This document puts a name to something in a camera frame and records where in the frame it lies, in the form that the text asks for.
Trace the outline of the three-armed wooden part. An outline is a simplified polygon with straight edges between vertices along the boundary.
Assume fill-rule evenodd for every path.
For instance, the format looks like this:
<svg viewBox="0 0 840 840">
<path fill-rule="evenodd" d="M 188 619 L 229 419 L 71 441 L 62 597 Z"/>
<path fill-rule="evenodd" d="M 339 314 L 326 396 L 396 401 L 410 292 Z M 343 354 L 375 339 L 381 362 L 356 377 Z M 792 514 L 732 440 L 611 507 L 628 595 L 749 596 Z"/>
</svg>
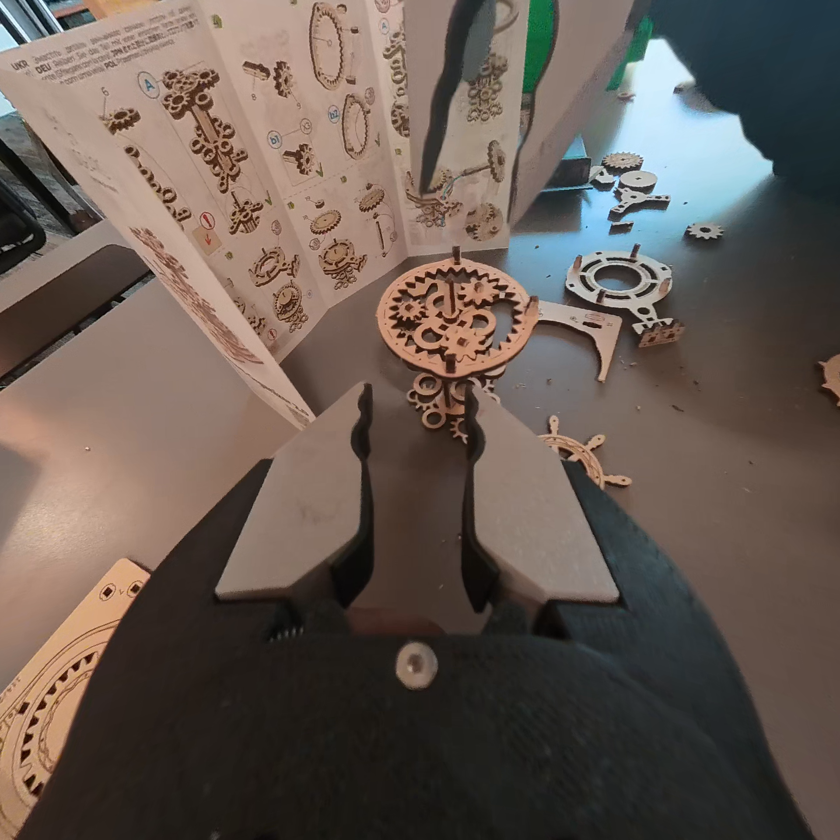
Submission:
<svg viewBox="0 0 840 840">
<path fill-rule="evenodd" d="M 671 201 L 669 194 L 651 194 L 623 188 L 618 191 L 617 204 L 608 212 L 609 235 L 628 233 L 634 226 L 632 213 L 645 208 L 665 210 Z"/>
</svg>

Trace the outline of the person's dark clothing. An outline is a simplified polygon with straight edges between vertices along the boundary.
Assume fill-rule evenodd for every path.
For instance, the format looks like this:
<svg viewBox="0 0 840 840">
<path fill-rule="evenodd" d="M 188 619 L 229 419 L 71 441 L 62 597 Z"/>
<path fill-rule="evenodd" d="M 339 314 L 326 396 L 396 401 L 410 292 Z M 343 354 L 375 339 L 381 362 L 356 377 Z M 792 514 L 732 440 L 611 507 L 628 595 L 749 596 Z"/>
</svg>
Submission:
<svg viewBox="0 0 840 840">
<path fill-rule="evenodd" d="M 838 203 L 839 2 L 657 1 L 649 14 L 773 173 Z"/>
</svg>

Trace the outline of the wooden gear model assembly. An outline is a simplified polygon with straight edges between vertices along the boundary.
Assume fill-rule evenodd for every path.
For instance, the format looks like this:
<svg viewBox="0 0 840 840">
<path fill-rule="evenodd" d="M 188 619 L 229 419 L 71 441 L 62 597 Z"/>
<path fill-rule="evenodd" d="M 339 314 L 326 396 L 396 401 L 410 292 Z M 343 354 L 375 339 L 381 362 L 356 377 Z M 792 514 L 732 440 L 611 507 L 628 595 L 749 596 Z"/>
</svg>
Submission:
<svg viewBox="0 0 840 840">
<path fill-rule="evenodd" d="M 455 245 L 396 278 L 375 318 L 386 347 L 416 373 L 407 400 L 425 428 L 447 427 L 466 443 L 467 387 L 496 398 L 495 381 L 538 324 L 539 298 Z"/>
</svg>

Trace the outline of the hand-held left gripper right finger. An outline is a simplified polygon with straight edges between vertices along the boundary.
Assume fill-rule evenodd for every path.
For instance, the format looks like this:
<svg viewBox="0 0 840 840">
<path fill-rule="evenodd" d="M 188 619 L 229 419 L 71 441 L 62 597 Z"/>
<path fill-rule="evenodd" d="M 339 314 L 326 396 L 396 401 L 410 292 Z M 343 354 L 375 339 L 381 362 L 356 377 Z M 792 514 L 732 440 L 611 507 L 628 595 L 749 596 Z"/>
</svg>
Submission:
<svg viewBox="0 0 840 840">
<path fill-rule="evenodd" d="M 619 591 L 564 462 L 479 387 L 465 389 L 461 574 L 476 613 L 511 597 L 618 602 Z"/>
</svg>

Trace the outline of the dark green box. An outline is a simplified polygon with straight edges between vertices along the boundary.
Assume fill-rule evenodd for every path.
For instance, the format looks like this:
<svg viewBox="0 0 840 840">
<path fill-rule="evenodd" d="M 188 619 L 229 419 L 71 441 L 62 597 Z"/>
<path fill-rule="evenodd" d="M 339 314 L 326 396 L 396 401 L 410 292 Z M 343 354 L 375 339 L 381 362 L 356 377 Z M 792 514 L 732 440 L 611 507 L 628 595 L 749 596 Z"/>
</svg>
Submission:
<svg viewBox="0 0 840 840">
<path fill-rule="evenodd" d="M 550 192 L 590 188 L 591 171 L 592 158 L 585 148 L 582 136 L 578 134 L 557 164 L 543 190 Z"/>
</svg>

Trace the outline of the curved wooden sheet offcut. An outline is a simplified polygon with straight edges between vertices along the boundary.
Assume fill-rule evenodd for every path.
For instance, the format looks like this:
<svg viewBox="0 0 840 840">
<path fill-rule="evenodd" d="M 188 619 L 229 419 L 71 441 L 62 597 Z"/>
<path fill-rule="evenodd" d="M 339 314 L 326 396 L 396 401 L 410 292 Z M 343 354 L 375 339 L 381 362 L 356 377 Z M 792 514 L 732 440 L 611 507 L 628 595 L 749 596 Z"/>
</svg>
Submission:
<svg viewBox="0 0 840 840">
<path fill-rule="evenodd" d="M 623 324 L 620 318 L 540 300 L 539 324 L 572 329 L 589 338 L 594 343 L 600 365 L 596 380 L 600 383 L 606 381 Z"/>
</svg>

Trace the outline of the black office chair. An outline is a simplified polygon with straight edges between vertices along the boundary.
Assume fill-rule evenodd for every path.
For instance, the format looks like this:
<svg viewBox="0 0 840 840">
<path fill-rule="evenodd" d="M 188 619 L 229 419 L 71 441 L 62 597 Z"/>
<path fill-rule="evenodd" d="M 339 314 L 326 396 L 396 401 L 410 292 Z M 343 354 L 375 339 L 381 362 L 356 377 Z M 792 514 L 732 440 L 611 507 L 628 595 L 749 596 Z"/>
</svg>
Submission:
<svg viewBox="0 0 840 840">
<path fill-rule="evenodd" d="M 49 224 L 60 233 L 76 231 L 68 208 L 14 147 L 1 140 L 1 273 L 40 252 Z"/>
</svg>

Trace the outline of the folded paper instruction leaflet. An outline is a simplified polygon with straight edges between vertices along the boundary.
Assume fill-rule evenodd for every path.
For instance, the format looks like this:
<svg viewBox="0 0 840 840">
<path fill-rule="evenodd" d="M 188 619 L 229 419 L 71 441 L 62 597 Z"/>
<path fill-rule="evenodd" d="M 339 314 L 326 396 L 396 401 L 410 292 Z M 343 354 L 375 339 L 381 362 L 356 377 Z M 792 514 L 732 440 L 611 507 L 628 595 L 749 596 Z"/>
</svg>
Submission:
<svg viewBox="0 0 840 840">
<path fill-rule="evenodd" d="M 2 93 L 247 386 L 296 429 L 280 367 L 412 257 L 508 246 L 528 2 L 490 2 L 435 175 L 410 72 L 440 2 L 153 2 L 2 53 Z"/>
</svg>

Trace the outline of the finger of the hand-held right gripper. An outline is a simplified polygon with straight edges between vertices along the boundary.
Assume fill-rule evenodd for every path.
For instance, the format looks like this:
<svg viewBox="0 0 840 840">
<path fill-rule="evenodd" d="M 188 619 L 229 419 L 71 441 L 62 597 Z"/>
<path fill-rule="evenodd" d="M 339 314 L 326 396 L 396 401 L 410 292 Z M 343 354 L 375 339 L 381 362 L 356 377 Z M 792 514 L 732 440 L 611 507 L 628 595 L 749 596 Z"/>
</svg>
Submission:
<svg viewBox="0 0 840 840">
<path fill-rule="evenodd" d="M 432 192 L 459 84 L 460 71 L 448 58 L 449 29 L 458 8 L 456 1 L 407 1 L 403 6 L 411 173 L 417 195 Z"/>
<path fill-rule="evenodd" d="M 532 94 L 513 163 L 509 224 L 548 184 L 624 57 L 636 26 L 632 1 L 553 3 L 552 44 Z"/>
</svg>

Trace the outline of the green cloth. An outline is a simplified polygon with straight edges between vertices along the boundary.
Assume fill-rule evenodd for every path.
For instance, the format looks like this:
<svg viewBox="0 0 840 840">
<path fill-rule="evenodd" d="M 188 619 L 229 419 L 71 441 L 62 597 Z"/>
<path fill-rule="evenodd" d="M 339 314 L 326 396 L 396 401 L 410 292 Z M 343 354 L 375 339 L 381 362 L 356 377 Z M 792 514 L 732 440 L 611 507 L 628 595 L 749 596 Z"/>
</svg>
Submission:
<svg viewBox="0 0 840 840">
<path fill-rule="evenodd" d="M 554 1 L 530 1 L 526 57 L 524 60 L 522 92 L 534 93 L 543 68 L 550 57 L 553 46 L 553 30 L 556 18 Z M 607 84 L 607 91 L 620 88 L 627 65 L 643 60 L 648 43 L 654 36 L 655 24 L 649 15 L 641 17 L 634 28 L 633 37 L 622 61 Z"/>
</svg>

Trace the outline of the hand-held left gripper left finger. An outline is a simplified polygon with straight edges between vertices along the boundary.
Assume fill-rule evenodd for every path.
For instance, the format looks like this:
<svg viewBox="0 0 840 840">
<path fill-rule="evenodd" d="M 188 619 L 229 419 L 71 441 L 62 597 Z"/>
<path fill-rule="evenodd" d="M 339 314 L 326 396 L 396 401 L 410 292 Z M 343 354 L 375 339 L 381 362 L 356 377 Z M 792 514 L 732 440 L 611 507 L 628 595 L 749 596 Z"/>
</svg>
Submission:
<svg viewBox="0 0 840 840">
<path fill-rule="evenodd" d="M 332 599 L 349 607 L 374 569 L 373 389 L 352 386 L 277 450 L 217 585 L 220 602 Z"/>
</svg>

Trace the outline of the wooden ship wheel part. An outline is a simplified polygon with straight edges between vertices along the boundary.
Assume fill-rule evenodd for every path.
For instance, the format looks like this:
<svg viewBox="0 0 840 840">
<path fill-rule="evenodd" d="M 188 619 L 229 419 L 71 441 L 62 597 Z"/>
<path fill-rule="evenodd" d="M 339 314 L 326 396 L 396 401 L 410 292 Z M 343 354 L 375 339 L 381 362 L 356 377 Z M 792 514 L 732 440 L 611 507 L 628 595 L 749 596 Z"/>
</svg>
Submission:
<svg viewBox="0 0 840 840">
<path fill-rule="evenodd" d="M 555 454 L 569 463 L 577 463 L 584 469 L 589 479 L 602 490 L 606 486 L 630 487 L 632 478 L 623 475 L 611 475 L 604 471 L 596 450 L 606 442 L 604 434 L 595 434 L 581 442 L 573 437 L 560 434 L 559 418 L 551 415 L 548 421 L 548 433 L 538 438 L 543 441 Z"/>
</svg>

